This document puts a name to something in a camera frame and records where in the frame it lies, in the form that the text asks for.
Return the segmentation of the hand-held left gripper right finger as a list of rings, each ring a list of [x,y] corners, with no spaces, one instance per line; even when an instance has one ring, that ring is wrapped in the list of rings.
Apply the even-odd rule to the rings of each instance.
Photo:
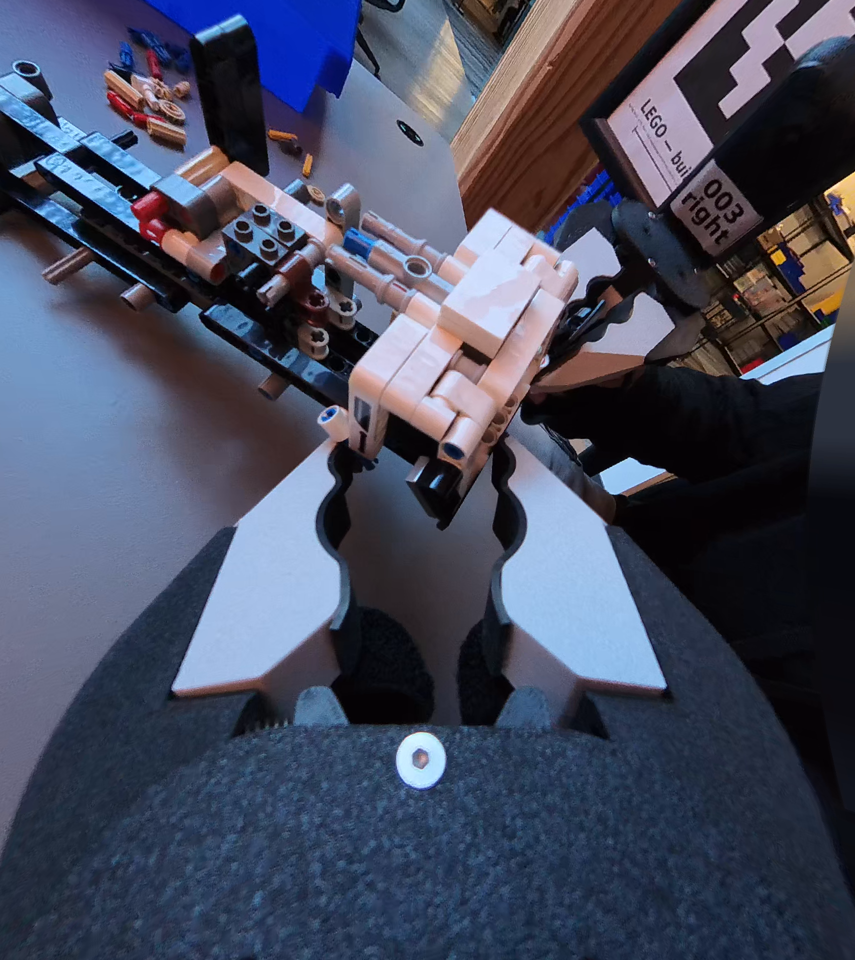
[[[566,725],[591,692],[668,685],[601,518],[517,439],[493,449],[494,563],[482,627],[489,671],[544,695]]]

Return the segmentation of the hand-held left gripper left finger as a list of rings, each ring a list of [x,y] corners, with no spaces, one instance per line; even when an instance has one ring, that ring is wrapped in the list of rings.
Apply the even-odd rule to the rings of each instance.
[[[361,613],[338,547],[356,458],[323,442],[237,522],[171,685],[181,699],[255,692],[277,721],[303,690],[353,673]]]

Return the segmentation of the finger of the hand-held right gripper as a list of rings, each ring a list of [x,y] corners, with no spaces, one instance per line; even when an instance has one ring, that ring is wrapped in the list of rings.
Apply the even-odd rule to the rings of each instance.
[[[552,345],[550,361],[533,379],[541,392],[565,392],[642,366],[675,330],[659,300],[630,294],[602,317],[581,321],[574,334]]]
[[[561,319],[582,300],[587,306],[602,305],[599,316],[606,317],[623,300],[613,286],[622,269],[615,247],[596,228],[576,240],[558,260],[558,276],[570,286]]]

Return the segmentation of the lego truck chassis model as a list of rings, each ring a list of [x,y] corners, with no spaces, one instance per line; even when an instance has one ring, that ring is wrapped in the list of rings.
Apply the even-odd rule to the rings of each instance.
[[[323,200],[267,177],[258,48],[239,15],[189,45],[208,147],[161,175],[53,110],[37,64],[0,76],[0,216],[20,209],[73,246],[124,303],[204,326],[324,405],[358,470],[387,448],[439,529],[449,526],[535,378],[552,360],[578,269],[496,210],[454,253],[371,211],[348,183]]]

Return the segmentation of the person's right forearm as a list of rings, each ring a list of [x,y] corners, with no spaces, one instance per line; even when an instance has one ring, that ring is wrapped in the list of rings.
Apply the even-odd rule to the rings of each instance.
[[[691,510],[711,499],[725,519],[771,522],[807,508],[824,374],[772,384],[673,366],[646,366],[616,386],[527,399],[529,425],[585,439],[673,474]]]

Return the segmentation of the pile of small lego pins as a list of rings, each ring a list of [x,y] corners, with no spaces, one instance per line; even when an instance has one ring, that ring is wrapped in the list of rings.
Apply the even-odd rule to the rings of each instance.
[[[128,27],[103,74],[107,102],[151,140],[182,152],[189,141],[184,103],[194,94],[193,66],[187,46]]]

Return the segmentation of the storage shelves with bins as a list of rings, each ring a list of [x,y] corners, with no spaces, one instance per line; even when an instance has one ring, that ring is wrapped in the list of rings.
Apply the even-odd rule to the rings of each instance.
[[[855,171],[710,272],[705,327],[682,364],[740,376],[827,329],[854,257]]]

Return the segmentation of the person's black top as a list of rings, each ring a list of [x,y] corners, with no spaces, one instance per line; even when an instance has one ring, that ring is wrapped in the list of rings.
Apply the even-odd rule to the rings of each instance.
[[[817,711],[807,495],[807,468],[784,462],[618,496],[614,521],[774,703]]]

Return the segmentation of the wooden cabinet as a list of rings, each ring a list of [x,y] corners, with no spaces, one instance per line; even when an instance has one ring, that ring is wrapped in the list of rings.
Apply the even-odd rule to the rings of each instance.
[[[598,161],[579,119],[677,6],[531,6],[450,144],[468,228],[489,209],[530,233],[547,224]]]

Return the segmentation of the printed sign board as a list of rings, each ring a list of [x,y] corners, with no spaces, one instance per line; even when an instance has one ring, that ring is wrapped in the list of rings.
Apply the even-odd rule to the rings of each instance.
[[[659,207],[819,42],[855,40],[855,1],[681,2],[585,110],[621,193]]]

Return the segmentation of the blue plastic bin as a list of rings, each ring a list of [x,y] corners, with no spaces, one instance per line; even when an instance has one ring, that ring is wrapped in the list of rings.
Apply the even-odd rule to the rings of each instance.
[[[256,40],[262,85],[303,113],[315,90],[338,98],[349,77],[361,1],[151,1],[191,34],[234,15]]]

